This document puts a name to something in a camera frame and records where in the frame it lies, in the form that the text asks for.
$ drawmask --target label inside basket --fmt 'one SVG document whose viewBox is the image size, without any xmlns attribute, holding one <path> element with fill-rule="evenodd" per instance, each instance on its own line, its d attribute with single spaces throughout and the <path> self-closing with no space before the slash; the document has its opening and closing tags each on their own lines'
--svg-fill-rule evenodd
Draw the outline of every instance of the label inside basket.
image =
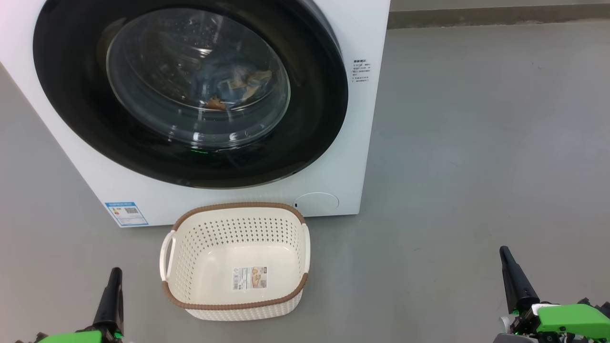
<svg viewBox="0 0 610 343">
<path fill-rule="evenodd" d="M 267 267 L 233 268 L 233 291 L 267 288 Z"/>
</svg>

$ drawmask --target white washing machine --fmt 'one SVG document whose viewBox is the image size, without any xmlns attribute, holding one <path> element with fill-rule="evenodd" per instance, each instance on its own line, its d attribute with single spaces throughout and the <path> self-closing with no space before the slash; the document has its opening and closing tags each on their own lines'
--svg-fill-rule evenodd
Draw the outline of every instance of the white washing machine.
<svg viewBox="0 0 610 343">
<path fill-rule="evenodd" d="M 357 214 L 389 4 L 2 0 L 0 62 L 120 226 Z"/>
</svg>

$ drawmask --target wall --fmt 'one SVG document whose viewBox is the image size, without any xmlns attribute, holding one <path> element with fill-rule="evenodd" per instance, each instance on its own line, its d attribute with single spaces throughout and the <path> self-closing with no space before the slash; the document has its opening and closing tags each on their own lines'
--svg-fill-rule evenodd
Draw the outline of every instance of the wall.
<svg viewBox="0 0 610 343">
<path fill-rule="evenodd" d="M 474 9 L 480 7 L 603 4 L 609 0 L 392 0 L 390 11 Z"/>
</svg>

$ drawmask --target product label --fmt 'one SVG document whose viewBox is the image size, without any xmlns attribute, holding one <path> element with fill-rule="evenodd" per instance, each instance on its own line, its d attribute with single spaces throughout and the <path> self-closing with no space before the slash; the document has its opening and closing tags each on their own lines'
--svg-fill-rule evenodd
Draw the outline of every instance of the product label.
<svg viewBox="0 0 610 343">
<path fill-rule="evenodd" d="M 371 63 L 367 60 L 354 60 L 351 82 L 367 82 L 371 74 Z"/>
<path fill-rule="evenodd" d="M 267 267 L 233 268 L 233 291 L 267 288 Z"/>
<path fill-rule="evenodd" d="M 120 226 L 148 225 L 144 215 L 135 203 L 106 203 L 106 207 Z"/>
</svg>

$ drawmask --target barcode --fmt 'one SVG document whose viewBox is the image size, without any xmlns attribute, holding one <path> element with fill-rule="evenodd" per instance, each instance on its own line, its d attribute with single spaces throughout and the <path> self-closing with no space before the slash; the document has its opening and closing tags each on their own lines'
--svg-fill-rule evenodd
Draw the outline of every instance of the barcode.
<svg viewBox="0 0 610 343">
<path fill-rule="evenodd" d="M 233 291 L 236 291 L 238 289 L 239 286 L 239 274 L 235 273 L 233 274 Z"/>
</svg>

